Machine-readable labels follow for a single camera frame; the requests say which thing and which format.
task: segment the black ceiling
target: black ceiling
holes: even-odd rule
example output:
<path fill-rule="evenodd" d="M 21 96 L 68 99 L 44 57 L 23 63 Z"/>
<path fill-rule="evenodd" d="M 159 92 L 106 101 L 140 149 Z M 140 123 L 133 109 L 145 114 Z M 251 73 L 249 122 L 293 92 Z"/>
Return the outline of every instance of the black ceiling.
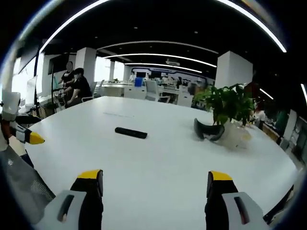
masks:
<path fill-rule="evenodd" d="M 244 5 L 240 0 L 233 1 Z M 47 39 L 64 21 L 92 2 L 94 0 L 64 1 L 34 29 L 31 37 Z M 172 41 L 201 46 L 218 54 L 167 43 L 126 44 L 105 50 L 115 54 L 177 55 L 216 65 L 217 58 L 231 50 L 254 64 L 254 81 L 280 106 L 306 114 L 306 102 L 300 88 L 301 82 L 307 82 L 304 62 L 300 58 L 305 51 L 305 38 L 299 32 L 302 7 L 285 1 L 258 2 L 271 13 L 275 23 L 268 26 L 282 40 L 287 53 L 283 53 L 251 20 L 215 0 L 110 0 L 69 24 L 55 37 L 53 44 L 46 47 L 45 53 L 76 52 L 86 46 L 98 49 L 133 41 Z M 161 64 L 166 60 L 152 56 L 126 58 L 132 62 Z M 179 62 L 183 67 L 215 77 L 216 68 L 186 60 Z"/>

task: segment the white pillar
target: white pillar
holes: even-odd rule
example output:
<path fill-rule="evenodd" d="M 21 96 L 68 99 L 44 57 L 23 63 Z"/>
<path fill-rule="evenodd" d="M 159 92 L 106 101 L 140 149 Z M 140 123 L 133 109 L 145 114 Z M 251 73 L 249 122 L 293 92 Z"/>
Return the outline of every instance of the white pillar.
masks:
<path fill-rule="evenodd" d="M 110 77 L 109 77 L 110 81 L 112 81 L 113 77 L 114 77 L 114 68 L 115 68 L 115 62 L 111 61 L 111 64 L 110 64 Z"/>
<path fill-rule="evenodd" d="M 296 124 L 296 120 L 297 120 L 297 113 L 294 110 L 290 110 L 290 115 L 288 118 L 288 122 L 287 122 L 287 126 L 286 129 L 284 131 L 283 137 L 286 140 L 290 140 L 293 130 L 295 128 L 295 124 Z"/>
<path fill-rule="evenodd" d="M 76 56 L 76 68 L 84 69 L 84 76 L 88 83 L 91 84 L 94 81 L 95 64 L 96 64 L 96 50 L 85 47 L 77 51 Z"/>
<path fill-rule="evenodd" d="M 253 79 L 253 64 L 231 51 L 217 59 L 215 87 L 222 88 L 237 83 L 250 83 Z"/>
<path fill-rule="evenodd" d="M 129 81 L 130 75 L 131 75 L 131 70 L 132 67 L 131 66 L 126 66 L 124 68 L 124 81 Z"/>

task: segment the window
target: window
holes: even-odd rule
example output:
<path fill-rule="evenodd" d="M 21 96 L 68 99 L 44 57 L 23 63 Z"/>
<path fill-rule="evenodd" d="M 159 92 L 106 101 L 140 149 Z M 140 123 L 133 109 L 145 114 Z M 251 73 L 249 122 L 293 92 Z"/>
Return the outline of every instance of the window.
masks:
<path fill-rule="evenodd" d="M 42 92 L 42 78 L 43 78 L 43 62 L 44 62 L 44 54 L 41 53 L 38 56 L 37 62 L 37 81 L 36 81 L 36 93 Z M 13 80 L 12 80 L 12 92 L 20 92 L 20 98 L 25 99 L 26 90 L 27 90 L 27 82 L 32 77 L 34 77 L 34 65 L 35 58 L 33 58 L 25 68 L 18 74 L 19 66 L 20 66 L 20 58 L 16 59 L 14 70 L 13 70 Z"/>
<path fill-rule="evenodd" d="M 111 61 L 103 57 L 96 57 L 94 81 L 108 81 L 110 78 Z"/>
<path fill-rule="evenodd" d="M 114 66 L 113 79 L 123 81 L 124 80 L 124 69 L 125 69 L 125 65 L 121 62 L 116 61 L 115 66 Z"/>

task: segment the black shirt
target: black shirt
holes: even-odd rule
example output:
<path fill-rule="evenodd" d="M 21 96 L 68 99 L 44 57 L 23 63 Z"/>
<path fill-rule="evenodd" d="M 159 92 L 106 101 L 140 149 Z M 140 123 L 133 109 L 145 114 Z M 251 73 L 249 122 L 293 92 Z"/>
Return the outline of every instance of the black shirt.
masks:
<path fill-rule="evenodd" d="M 90 85 L 88 84 L 87 79 L 84 76 L 78 78 L 71 87 L 74 90 L 80 90 L 80 92 L 78 93 L 79 98 L 92 96 Z"/>
<path fill-rule="evenodd" d="M 67 83 L 68 81 L 71 81 L 73 79 L 73 71 L 68 73 L 67 71 L 63 74 L 61 77 L 64 83 Z"/>

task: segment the green leaves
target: green leaves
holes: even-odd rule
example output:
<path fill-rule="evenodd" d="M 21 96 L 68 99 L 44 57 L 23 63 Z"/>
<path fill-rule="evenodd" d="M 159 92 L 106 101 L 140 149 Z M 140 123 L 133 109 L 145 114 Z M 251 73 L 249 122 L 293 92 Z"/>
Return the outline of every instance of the green leaves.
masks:
<path fill-rule="evenodd" d="M 249 121 L 250 112 L 254 110 L 253 100 L 244 87 L 235 84 L 220 89 L 211 86 L 195 95 L 194 101 L 206 102 L 206 110 L 213 109 L 214 123 L 225 124 L 227 120 L 242 121 L 245 126 Z"/>

